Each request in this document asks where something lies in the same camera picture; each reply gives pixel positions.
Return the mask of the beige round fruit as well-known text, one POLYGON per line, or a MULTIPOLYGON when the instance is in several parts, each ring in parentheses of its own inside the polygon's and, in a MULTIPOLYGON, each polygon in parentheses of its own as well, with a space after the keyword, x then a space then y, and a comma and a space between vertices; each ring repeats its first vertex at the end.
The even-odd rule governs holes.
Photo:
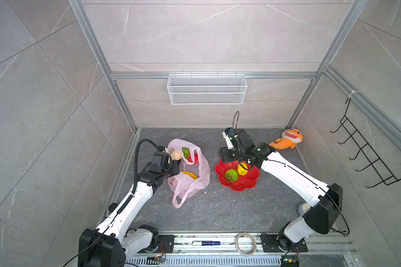
POLYGON ((172 158, 172 160, 178 161, 178 160, 181 160, 183 157, 184 157, 184 156, 183 156, 182 154, 180 154, 177 150, 174 150, 174 151, 171 153, 171 158, 172 158))

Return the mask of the yellow lemon fruit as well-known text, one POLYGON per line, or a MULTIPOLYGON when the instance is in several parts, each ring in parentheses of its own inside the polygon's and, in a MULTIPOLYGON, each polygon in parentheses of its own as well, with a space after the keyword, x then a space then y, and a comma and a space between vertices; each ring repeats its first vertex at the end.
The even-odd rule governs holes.
POLYGON ((237 173, 239 176, 246 176, 249 170, 250 168, 244 162, 240 162, 237 166, 237 173))

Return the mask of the green bumpy fruit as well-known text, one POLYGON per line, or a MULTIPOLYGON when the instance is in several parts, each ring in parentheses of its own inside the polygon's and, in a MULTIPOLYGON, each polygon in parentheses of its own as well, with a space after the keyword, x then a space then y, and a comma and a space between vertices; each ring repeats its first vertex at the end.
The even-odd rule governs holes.
POLYGON ((228 182, 236 182, 239 179, 239 174, 235 169, 228 169, 225 172, 225 179, 228 182))

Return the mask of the pink plastic bag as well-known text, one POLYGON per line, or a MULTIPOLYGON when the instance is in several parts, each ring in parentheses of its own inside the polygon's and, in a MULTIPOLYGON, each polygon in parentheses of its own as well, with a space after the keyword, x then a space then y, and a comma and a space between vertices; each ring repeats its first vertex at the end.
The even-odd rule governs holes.
POLYGON ((179 158, 179 173, 168 178, 167 184, 174 193, 172 204, 179 209, 184 202, 210 184, 211 168, 197 145, 181 140, 172 140, 167 147, 172 158, 179 158))

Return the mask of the red flower-shaped bowl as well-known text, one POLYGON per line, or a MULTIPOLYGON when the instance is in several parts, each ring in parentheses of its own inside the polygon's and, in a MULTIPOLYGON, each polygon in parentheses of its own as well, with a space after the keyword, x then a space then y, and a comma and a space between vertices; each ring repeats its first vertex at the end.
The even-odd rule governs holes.
POLYGON ((247 164, 250 170, 246 176, 239 176, 239 179, 236 182, 228 182, 225 179, 225 172, 228 169, 237 170, 237 166, 239 163, 239 161, 224 163, 222 160, 220 160, 215 168, 219 182, 224 186, 230 187, 233 191, 244 191, 245 189, 253 189, 257 185, 257 179, 260 176, 260 170, 250 164, 247 164))

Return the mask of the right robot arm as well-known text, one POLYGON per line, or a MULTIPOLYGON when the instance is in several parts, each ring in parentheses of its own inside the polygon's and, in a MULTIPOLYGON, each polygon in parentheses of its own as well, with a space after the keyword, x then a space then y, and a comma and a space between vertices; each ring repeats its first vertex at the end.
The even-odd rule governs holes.
POLYGON ((279 150, 294 148, 303 139, 298 129, 288 129, 274 142, 254 144, 244 129, 229 127, 222 133, 226 146, 219 149, 221 165, 235 165, 243 170, 261 169, 278 178, 297 192, 308 210, 287 223, 279 232, 277 242, 290 251, 311 234, 328 234, 342 214, 343 189, 321 182, 286 160, 279 150))

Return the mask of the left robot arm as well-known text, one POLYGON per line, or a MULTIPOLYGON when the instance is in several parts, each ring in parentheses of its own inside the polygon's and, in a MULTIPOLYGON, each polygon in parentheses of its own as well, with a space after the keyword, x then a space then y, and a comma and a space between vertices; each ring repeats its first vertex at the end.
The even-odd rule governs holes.
POLYGON ((111 214, 94 230, 86 229, 79 238, 79 267, 123 267, 128 258, 158 243, 158 230, 146 225, 134 233, 127 231, 143 205, 164 179, 179 174, 178 161, 168 151, 156 151, 152 161, 136 175, 134 192, 129 192, 111 214))

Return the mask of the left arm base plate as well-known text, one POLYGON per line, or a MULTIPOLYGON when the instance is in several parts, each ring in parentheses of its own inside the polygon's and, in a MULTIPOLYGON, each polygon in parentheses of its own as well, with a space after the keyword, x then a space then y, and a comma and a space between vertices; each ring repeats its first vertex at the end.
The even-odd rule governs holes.
POLYGON ((152 238, 150 246, 145 250, 147 253, 172 253, 174 249, 174 235, 157 235, 152 238))

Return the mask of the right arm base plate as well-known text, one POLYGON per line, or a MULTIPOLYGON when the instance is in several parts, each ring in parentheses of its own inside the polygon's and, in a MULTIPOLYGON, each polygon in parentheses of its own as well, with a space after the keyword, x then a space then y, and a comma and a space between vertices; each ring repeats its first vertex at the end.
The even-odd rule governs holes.
POLYGON ((261 233, 260 235, 261 245, 265 253, 286 253, 289 249, 291 252, 308 252, 308 248, 305 239, 301 239, 298 243, 286 243, 286 241, 280 240, 277 234, 266 234, 261 233))

